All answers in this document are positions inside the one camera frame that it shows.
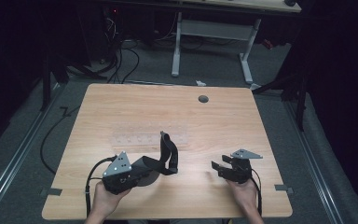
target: black cable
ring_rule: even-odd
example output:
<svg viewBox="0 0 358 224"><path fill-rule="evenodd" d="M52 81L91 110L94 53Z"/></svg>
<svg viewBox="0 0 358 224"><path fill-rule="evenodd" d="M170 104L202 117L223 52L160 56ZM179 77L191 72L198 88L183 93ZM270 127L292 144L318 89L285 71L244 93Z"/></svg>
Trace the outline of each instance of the black cable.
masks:
<svg viewBox="0 0 358 224"><path fill-rule="evenodd" d="M204 43L204 38L203 37L188 37L187 40L191 40L191 39L199 39L200 40L200 44L198 46L196 46L195 48L186 48L184 47L182 44L180 45L181 49L186 49L186 50L196 50L196 49L200 49L202 46L203 46L203 43Z"/></svg>
<svg viewBox="0 0 358 224"><path fill-rule="evenodd" d="M42 163L46 166L46 168L54 175L56 175L56 172L46 163L45 158L43 156L43 148L45 146L46 140L48 139L48 136L51 134L51 132L57 127L57 125L59 125L61 123L61 121L63 121L65 118L70 117L72 115L72 113L74 113L75 111L78 110L78 108L80 107L77 106L75 109L71 110L69 113L64 114L62 116L62 118L60 118L49 130L48 133L45 135L45 138L43 138L42 144L40 145L39 148L39 153L40 153L40 160L42 161Z"/></svg>
<svg viewBox="0 0 358 224"><path fill-rule="evenodd" d="M258 193L258 206L257 206L257 211L258 213L262 214L262 200L261 200L261 180L260 180L260 176L258 175L258 173L252 169L253 172L255 172L255 174L257 175L257 178L258 178L258 186L257 186L257 183L255 183L255 179L253 177L251 177L251 180L254 182L255 184L255 188L257 189L257 193Z"/></svg>
<svg viewBox="0 0 358 224"><path fill-rule="evenodd" d="M100 75L101 73L105 73L105 72L111 70L114 66L116 66L116 63L117 63L117 57L116 57L116 55L115 55L115 56L112 58L112 60L110 61L110 63L109 63L106 67L104 67L104 68L102 68L102 69L100 69L100 70L98 70L98 71L95 71L95 72L94 72L94 71L91 71L91 70L90 70L90 71L93 72L93 73L95 73L95 74ZM69 67L65 67L65 70L66 70L68 73L73 74L73 75L75 75L75 76L85 76L85 75L86 75L85 73L74 71L74 70L70 69Z"/></svg>
<svg viewBox="0 0 358 224"><path fill-rule="evenodd" d="M137 62L136 62L136 65L132 68L132 70L126 76L123 77L123 80L121 80L121 84L124 84L124 81L127 79L127 77L130 76L130 74L133 71L135 71L135 69L138 67L138 64L139 64L139 55L135 51L133 51L132 49L127 49L127 50L131 51L132 53L134 53L136 55Z"/></svg>
<svg viewBox="0 0 358 224"><path fill-rule="evenodd" d="M103 159L101 161L98 161L97 164L95 164L94 167L92 167L91 171L89 172L89 177L87 178L86 188L85 188L87 217L89 216L90 211L91 211L90 181L91 181L91 179L94 179L94 178L92 178L92 174L94 174L95 169L97 169L97 167L99 165L101 165L102 163L107 162L107 161L114 161L116 158L117 158L117 156L114 156L114 157L111 157L111 158L106 158L106 159Z"/></svg>
<svg viewBox="0 0 358 224"><path fill-rule="evenodd" d="M121 67L121 62L123 61L123 54L122 54L122 52L121 52L121 48L118 49L118 52L119 52L119 55L120 55L120 61L119 61L119 63L118 63L118 66L116 65L116 71L115 71L115 73L113 73L113 75L107 80L106 83L109 83L109 82L112 80L113 77L115 78L115 79L113 79L113 83L115 83L116 77L117 77L117 79L118 79L118 69L120 69L120 67Z"/></svg>

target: table leg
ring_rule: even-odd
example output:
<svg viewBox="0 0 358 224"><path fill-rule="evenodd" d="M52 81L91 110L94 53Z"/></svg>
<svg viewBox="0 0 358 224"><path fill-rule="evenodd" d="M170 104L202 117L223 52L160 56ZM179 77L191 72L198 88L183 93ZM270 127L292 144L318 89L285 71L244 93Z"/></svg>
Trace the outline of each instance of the table leg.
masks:
<svg viewBox="0 0 358 224"><path fill-rule="evenodd" d="M172 76L179 77L179 65L180 65L180 37L182 33L182 12L178 12L178 22L176 25L176 44L175 52L173 54L172 62Z"/></svg>
<svg viewBox="0 0 358 224"><path fill-rule="evenodd" d="M251 52L252 45L255 42L255 36L257 35L257 31L258 31L258 27L260 26L260 22L261 22L261 19L257 19L255 21L255 25L253 26L253 29L249 36L248 45L246 46L246 50L244 53L240 54L243 75L245 76L245 81L248 84L253 83L252 74L251 74L251 71L249 69L249 64L248 64L248 57Z"/></svg>

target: metal frame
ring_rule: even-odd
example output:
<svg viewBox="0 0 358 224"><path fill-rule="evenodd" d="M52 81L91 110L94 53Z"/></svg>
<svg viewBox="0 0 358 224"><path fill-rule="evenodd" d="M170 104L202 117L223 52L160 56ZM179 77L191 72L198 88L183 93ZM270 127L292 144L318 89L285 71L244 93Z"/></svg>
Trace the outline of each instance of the metal frame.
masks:
<svg viewBox="0 0 358 224"><path fill-rule="evenodd" d="M249 69L248 57L255 42L261 19L255 20L253 26L234 25L227 23L183 20L182 12L178 13L176 26L176 43L172 61L172 76L179 77L180 70L180 41L182 35L198 35L224 39L247 41L246 48L240 54L243 76L248 84L253 83L252 74Z"/></svg>

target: black strap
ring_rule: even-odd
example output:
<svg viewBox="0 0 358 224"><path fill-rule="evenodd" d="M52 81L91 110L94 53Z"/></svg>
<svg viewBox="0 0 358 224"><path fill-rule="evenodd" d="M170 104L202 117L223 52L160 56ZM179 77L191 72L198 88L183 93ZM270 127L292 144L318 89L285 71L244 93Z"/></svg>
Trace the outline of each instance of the black strap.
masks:
<svg viewBox="0 0 358 224"><path fill-rule="evenodd" d="M159 161L143 156L142 161L146 167L153 171L157 171L163 175L173 175L178 173L178 149L171 141L170 136L161 132L160 140L160 158ZM168 169L165 167L165 162L170 159Z"/></svg>

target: black device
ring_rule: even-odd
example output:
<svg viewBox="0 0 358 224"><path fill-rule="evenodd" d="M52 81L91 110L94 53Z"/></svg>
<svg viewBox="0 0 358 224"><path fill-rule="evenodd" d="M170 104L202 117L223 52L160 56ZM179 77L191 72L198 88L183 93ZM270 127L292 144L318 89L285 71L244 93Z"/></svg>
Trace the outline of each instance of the black device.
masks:
<svg viewBox="0 0 358 224"><path fill-rule="evenodd" d="M94 170L103 162L111 161L108 168L103 172L103 185L106 190L113 194L119 194L127 189L134 187L144 187L153 184L159 174L177 174L178 169L178 149L170 136L165 132L160 132L160 158L155 160L146 156L138 159L133 164L127 157L125 151L118 156L106 158L99 161L89 173L86 184L86 204L87 216L90 213L90 180Z"/></svg>
<svg viewBox="0 0 358 224"><path fill-rule="evenodd" d="M221 166L218 163L212 161L212 168L217 171L217 174L220 177L223 177L227 180L237 182L239 184L245 183L247 180L251 179L255 183L255 187L257 188L258 193L258 213L261 216L261 184L257 186L255 182L252 172L255 172L252 169L251 163L249 159L262 159L263 157L257 155L253 152L247 151L245 149L239 149L231 154L231 157L222 155L222 160L231 165L231 169Z"/></svg>
<svg viewBox="0 0 358 224"><path fill-rule="evenodd" d="M289 7L293 7L296 4L296 0L284 0L284 3Z"/></svg>

